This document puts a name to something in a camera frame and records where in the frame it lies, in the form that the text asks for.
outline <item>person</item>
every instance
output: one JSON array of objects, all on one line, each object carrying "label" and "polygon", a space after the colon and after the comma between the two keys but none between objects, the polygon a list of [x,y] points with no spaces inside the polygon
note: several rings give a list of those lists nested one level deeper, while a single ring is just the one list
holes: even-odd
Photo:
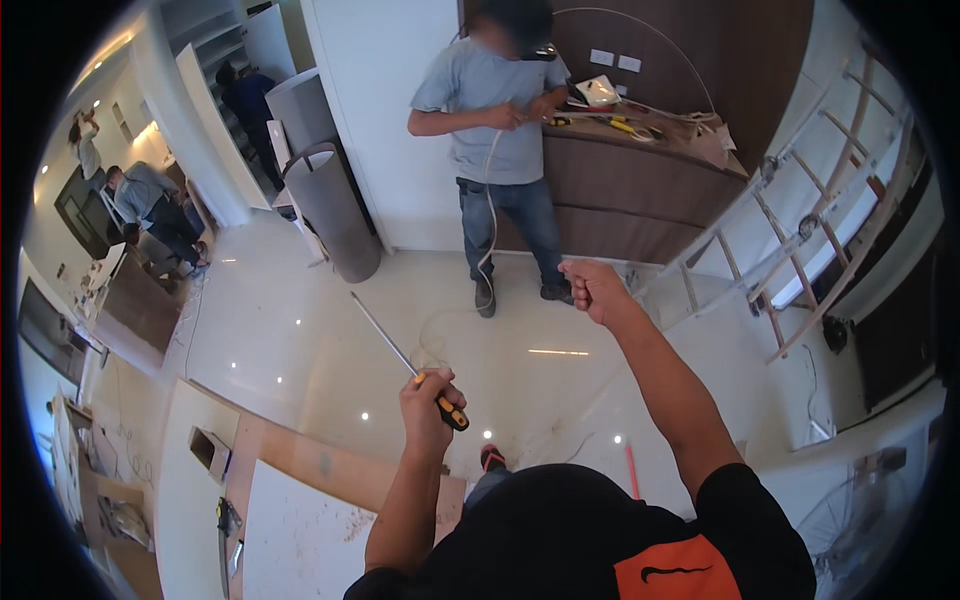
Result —
[{"label": "person", "polygon": [[492,282],[492,261],[480,265],[493,241],[487,186],[537,259],[540,296],[573,304],[557,272],[560,233],[543,179],[541,131],[566,100],[569,72],[559,56],[519,59],[547,43],[552,27],[546,0],[484,0],[468,22],[469,37],[440,53],[410,103],[412,135],[450,133],[474,303],[485,318],[496,311],[493,288],[480,273]]},{"label": "person", "polygon": [[130,244],[133,258],[157,285],[170,294],[177,290],[177,281],[181,279],[177,273],[180,259],[149,231],[140,231],[140,226],[136,223],[125,223],[122,230],[109,223],[107,240],[111,245],[122,242]]},{"label": "person", "polygon": [[100,190],[104,188],[107,182],[107,174],[101,166],[102,160],[97,147],[93,145],[93,138],[100,132],[100,126],[93,115],[93,108],[90,112],[78,115],[85,123],[90,125],[90,131],[81,135],[80,119],[74,117],[73,125],[67,133],[67,140],[70,143],[70,154],[80,162],[81,175],[90,183],[92,189],[98,196]]},{"label": "person", "polygon": [[126,173],[116,165],[107,169],[107,188],[113,191],[121,218],[126,223],[139,221],[176,256],[193,265],[191,276],[199,276],[209,267],[201,256],[206,254],[206,243],[200,241],[183,208],[171,202],[164,191],[183,195],[173,180],[137,161]]},{"label": "person", "polygon": [[453,372],[432,371],[419,387],[411,380],[400,391],[406,446],[370,531],[366,572],[345,599],[813,598],[816,579],[803,540],[743,463],[704,384],[612,267],[565,260],[560,271],[572,277],[576,307],[606,327],[626,356],[696,520],[634,500],[590,468],[509,473],[495,446],[487,446],[487,473],[462,520],[432,547],[444,452],[453,438],[435,398],[466,406]]},{"label": "person", "polygon": [[224,89],[220,98],[224,101],[247,134],[251,146],[260,158],[264,173],[279,192],[283,190],[283,179],[274,166],[274,147],[270,143],[267,121],[273,120],[267,106],[265,94],[274,88],[276,82],[266,75],[252,73],[246,77],[237,77],[229,60],[224,61],[214,76]]}]

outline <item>gray cylinder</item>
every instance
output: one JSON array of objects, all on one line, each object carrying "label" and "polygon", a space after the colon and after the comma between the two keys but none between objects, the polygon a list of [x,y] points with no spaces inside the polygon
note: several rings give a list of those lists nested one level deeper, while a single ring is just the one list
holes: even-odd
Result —
[{"label": "gray cylinder", "polygon": [[337,136],[316,67],[278,84],[267,92],[266,98],[270,113],[283,124],[294,155]]},{"label": "gray cylinder", "polygon": [[283,181],[344,281],[360,283],[376,273],[380,243],[367,229],[336,146],[327,142],[300,152],[287,163]]}]

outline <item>electrical outlet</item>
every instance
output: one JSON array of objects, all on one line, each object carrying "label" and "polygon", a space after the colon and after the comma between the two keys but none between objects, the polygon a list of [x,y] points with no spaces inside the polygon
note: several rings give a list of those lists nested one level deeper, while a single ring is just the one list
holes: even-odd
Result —
[{"label": "electrical outlet", "polygon": [[616,66],[627,71],[633,71],[634,73],[640,72],[640,59],[634,59],[625,55],[620,55],[620,62]]},{"label": "electrical outlet", "polygon": [[613,52],[604,52],[603,50],[593,48],[590,50],[590,62],[613,66]]}]

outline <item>screwdriver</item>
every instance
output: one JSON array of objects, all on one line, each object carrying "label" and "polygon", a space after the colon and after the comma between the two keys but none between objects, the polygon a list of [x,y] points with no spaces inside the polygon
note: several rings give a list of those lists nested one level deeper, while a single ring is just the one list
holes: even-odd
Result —
[{"label": "screwdriver", "polygon": [[[403,364],[406,365],[407,369],[409,369],[414,375],[414,383],[416,383],[417,387],[419,387],[420,384],[423,383],[423,380],[426,379],[426,373],[419,372],[414,368],[413,364],[411,364],[403,352],[400,351],[400,348],[394,344],[394,341],[390,339],[390,336],[387,335],[387,332],[383,330],[383,327],[380,326],[371,312],[367,310],[367,307],[364,306],[364,303],[360,301],[360,298],[353,292],[350,292],[350,295],[353,296],[353,299],[356,301],[357,306],[360,307],[360,310],[363,311],[363,314],[367,315],[367,318],[370,319],[370,322],[380,333],[380,336],[387,342],[387,344],[390,345],[390,348],[394,349],[396,355],[400,357],[400,360],[403,361]],[[467,415],[464,414],[464,411],[451,404],[450,401],[445,397],[437,396],[437,406],[440,408],[441,418],[449,426],[453,427],[457,431],[464,431],[470,427],[470,421],[467,419]]]}]

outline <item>black and orange handle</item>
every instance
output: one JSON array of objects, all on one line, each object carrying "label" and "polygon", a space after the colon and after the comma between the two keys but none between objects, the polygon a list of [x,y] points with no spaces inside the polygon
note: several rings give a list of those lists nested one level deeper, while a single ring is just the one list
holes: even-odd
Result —
[{"label": "black and orange handle", "polygon": [[[419,386],[419,384],[423,383],[424,379],[426,379],[426,373],[417,373],[417,376],[414,377],[414,383]],[[447,425],[453,427],[457,431],[464,431],[470,427],[470,420],[467,419],[467,415],[464,414],[464,411],[454,406],[445,397],[437,396],[437,406],[440,408],[441,418]]]}]

